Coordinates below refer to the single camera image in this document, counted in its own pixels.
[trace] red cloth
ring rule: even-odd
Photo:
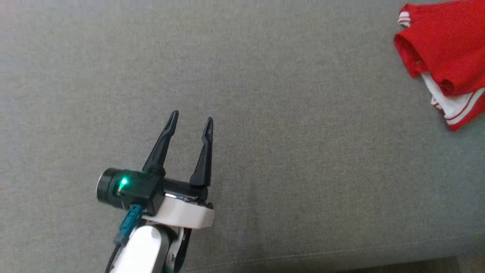
[[[485,0],[407,4],[412,25],[394,43],[412,77],[429,71],[446,97],[485,86]]]

